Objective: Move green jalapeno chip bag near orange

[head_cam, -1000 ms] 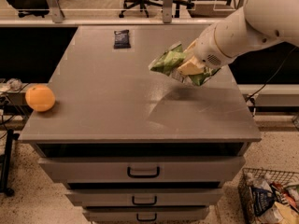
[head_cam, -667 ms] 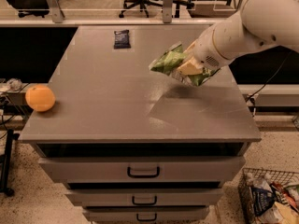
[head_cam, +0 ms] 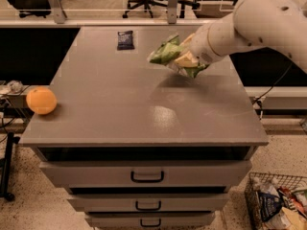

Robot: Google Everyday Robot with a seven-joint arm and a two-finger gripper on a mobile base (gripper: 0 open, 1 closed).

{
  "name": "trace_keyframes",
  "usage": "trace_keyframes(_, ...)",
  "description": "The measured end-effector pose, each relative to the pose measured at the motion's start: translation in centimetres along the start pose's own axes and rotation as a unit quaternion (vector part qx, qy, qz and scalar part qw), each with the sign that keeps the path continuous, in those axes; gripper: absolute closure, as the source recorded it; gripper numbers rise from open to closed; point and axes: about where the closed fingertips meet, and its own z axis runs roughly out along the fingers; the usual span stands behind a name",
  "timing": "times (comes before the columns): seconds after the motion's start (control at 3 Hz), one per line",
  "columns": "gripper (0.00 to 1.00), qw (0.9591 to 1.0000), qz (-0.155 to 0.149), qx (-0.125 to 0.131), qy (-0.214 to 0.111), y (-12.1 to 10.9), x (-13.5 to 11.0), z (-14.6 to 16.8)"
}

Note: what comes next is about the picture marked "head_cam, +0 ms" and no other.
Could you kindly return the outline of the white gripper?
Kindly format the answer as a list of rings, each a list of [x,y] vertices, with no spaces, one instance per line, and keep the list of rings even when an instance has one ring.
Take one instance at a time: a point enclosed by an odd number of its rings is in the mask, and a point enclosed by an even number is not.
[[[197,67],[199,61],[211,64],[221,61],[224,56],[221,53],[222,35],[216,31],[214,24],[205,24],[199,27],[194,34],[187,36],[179,46],[186,46],[190,42],[190,52],[175,59],[179,67]]]

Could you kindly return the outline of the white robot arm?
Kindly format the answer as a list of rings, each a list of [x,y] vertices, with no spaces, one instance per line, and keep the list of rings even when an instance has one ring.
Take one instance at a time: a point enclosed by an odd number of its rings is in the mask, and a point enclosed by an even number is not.
[[[291,0],[238,0],[232,13],[199,27],[175,60],[194,68],[234,54],[271,48],[307,72],[307,17]]]

